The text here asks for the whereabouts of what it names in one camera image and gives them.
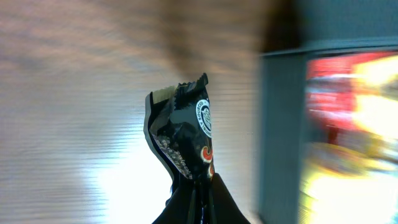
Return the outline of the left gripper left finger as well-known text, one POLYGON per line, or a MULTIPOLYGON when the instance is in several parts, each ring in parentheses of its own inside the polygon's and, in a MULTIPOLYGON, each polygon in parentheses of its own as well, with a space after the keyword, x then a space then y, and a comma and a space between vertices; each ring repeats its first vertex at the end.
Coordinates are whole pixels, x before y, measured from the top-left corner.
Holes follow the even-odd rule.
POLYGON ((162 213, 152 224, 195 224, 197 190, 193 182, 182 182, 162 213))

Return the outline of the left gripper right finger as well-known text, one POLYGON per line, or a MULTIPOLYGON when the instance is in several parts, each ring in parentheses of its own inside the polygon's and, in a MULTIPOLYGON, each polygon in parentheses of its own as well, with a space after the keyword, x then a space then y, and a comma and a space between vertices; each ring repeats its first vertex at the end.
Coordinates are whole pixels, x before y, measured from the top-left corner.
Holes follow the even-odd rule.
POLYGON ((210 182, 207 197, 210 224, 250 224, 218 173, 210 182))

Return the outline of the black candy wrapper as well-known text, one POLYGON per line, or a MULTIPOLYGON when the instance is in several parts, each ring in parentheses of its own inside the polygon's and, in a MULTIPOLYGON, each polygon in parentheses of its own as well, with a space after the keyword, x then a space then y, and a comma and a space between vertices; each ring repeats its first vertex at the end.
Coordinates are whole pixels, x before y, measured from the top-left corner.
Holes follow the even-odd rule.
POLYGON ((204 73, 194 82, 150 92, 145 98, 144 135, 172 179, 209 185, 213 163, 210 99, 204 73))

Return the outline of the yellow Mentos gum bottle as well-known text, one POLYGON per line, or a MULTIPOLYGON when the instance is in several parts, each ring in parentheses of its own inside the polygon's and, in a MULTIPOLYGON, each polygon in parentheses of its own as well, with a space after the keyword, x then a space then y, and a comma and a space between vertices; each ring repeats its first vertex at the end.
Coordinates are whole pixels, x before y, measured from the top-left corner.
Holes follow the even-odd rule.
POLYGON ((307 166, 300 180, 297 223, 397 223, 397 172, 342 175, 307 166))

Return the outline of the red candy bag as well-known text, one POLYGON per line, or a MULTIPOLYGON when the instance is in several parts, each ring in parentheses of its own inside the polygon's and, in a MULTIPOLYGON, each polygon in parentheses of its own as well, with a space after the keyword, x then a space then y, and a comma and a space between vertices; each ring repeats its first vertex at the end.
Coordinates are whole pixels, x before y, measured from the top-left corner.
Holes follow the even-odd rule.
POLYGON ((397 52, 357 52, 309 61, 306 89, 308 112, 325 125, 364 131, 355 125, 353 119, 356 108, 353 68, 360 63, 393 55, 397 56, 397 52))

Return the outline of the black box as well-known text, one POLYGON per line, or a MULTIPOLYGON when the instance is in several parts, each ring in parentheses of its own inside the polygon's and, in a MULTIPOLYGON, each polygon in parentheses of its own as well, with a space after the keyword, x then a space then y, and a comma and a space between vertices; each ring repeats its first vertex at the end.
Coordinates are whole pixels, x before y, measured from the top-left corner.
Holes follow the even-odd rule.
POLYGON ((329 126, 307 108, 308 62, 397 52, 397 0, 271 1, 261 56, 259 215, 297 223, 307 166, 342 175, 397 172, 397 138, 329 126))

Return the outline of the yellow Hacks candy bag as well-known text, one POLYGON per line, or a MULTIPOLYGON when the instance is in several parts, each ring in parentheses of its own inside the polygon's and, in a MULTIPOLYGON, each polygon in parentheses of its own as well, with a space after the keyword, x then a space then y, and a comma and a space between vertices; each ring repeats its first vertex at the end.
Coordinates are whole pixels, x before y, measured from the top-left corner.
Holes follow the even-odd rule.
POLYGON ((355 125, 370 133, 397 138, 397 56, 354 66, 355 125))

